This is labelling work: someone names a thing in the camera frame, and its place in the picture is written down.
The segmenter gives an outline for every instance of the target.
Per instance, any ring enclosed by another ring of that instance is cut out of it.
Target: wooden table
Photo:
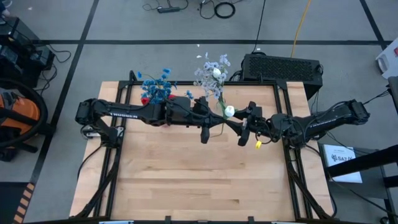
[[[117,82],[103,82],[99,98],[114,101],[117,86]],[[197,86],[179,86],[173,94],[183,95],[188,89],[195,97],[203,94]],[[308,116],[302,83],[288,83],[288,91],[293,114]],[[140,105],[141,93],[139,86],[133,86],[130,103]],[[227,105],[240,109],[255,101],[266,118],[277,112],[271,86],[225,86],[224,98]],[[209,106],[219,111],[215,103],[212,99]],[[110,124],[110,117],[103,119]],[[256,221],[294,221],[281,141],[255,149],[252,134],[247,145],[239,147],[238,137],[226,126],[222,135],[201,144],[200,130],[185,126],[156,128],[128,119],[111,218],[164,220],[171,215],[172,220],[245,221],[254,216]],[[220,132],[221,125],[211,129],[212,136]],[[99,139],[89,140],[85,157],[99,144]],[[317,148],[316,142],[309,145]],[[97,152],[82,168],[70,215],[76,215],[97,190],[104,152]],[[302,149],[302,162],[309,191],[332,214],[321,159],[311,150]],[[102,215],[107,198],[106,192]],[[298,199],[304,217],[299,190]]]

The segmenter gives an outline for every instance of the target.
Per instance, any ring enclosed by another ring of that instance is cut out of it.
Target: orange-black striped tape
[[[23,223],[27,207],[29,206],[30,199],[32,198],[35,185],[29,183],[26,185],[24,193],[22,194],[21,200],[19,201],[19,206],[17,208],[16,214],[14,216],[14,224]]]

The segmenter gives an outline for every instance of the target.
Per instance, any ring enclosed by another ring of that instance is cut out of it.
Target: orange object
[[[9,110],[13,110],[21,115],[24,115],[26,117],[32,118],[34,120],[39,120],[40,118],[40,110],[37,107],[37,105],[27,99],[23,98],[20,96],[13,95],[12,96],[12,102],[8,102],[5,98],[4,95],[0,95],[0,108],[5,108]],[[10,127],[10,128],[18,128],[20,129],[20,134],[26,133],[32,126],[10,119],[6,118],[3,122],[1,122],[0,119],[0,126],[2,127]]]

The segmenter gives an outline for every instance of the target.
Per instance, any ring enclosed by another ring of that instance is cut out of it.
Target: floor
[[[44,93],[56,135],[34,140],[35,145],[44,145],[40,153],[21,152],[12,162],[0,163],[0,181],[37,183],[25,222],[68,217],[86,145],[74,116],[79,102],[98,95],[101,82],[125,80],[130,70],[158,73],[165,67],[173,70],[175,80],[193,80],[193,72],[203,64],[198,55],[205,57],[207,52],[215,60],[228,54],[231,71],[239,69],[244,54],[254,47],[262,1],[235,4],[236,14],[225,20],[202,19],[199,2],[189,0],[184,11],[158,14],[142,8],[146,3],[156,6],[153,0],[14,0],[9,10],[40,39],[72,53],[69,61],[55,63],[58,76]],[[306,3],[268,0],[257,48],[267,55],[289,57]],[[184,6],[185,1],[172,4]],[[210,10],[205,6],[203,15],[210,16]],[[295,57],[319,60],[325,68],[319,110],[341,100],[366,101],[385,90],[387,81],[374,59],[381,46],[398,37],[397,11],[396,0],[312,1]],[[355,147],[383,149],[397,144],[393,133],[398,132],[398,119],[391,97],[375,100],[367,109],[371,113],[367,124],[342,126],[332,133]],[[330,138],[320,142],[336,144]],[[386,167],[387,174],[396,175],[396,168]],[[391,194],[398,198],[397,189]],[[350,194],[333,195],[342,220],[377,223],[385,215]]]

